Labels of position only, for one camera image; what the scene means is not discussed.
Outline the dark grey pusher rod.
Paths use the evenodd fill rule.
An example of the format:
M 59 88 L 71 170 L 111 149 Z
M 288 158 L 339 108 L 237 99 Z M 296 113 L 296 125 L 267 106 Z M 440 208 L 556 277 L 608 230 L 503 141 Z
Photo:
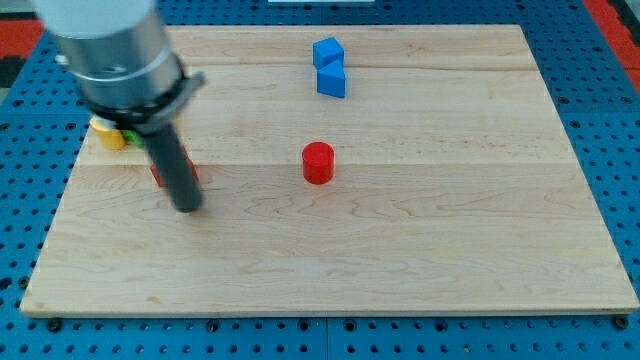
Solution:
M 174 127 L 166 125 L 142 138 L 174 208 L 182 213 L 198 210 L 203 201 L 202 193 L 182 153 L 182 143 Z

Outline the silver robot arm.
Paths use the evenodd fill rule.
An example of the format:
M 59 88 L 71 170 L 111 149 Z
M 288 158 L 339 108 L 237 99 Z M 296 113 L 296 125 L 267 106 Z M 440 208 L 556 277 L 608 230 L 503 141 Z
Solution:
M 173 121 L 204 85 L 174 52 L 154 0 L 32 0 L 52 36 L 58 64 L 77 82 L 92 113 L 134 132 L 176 210 L 202 193 Z

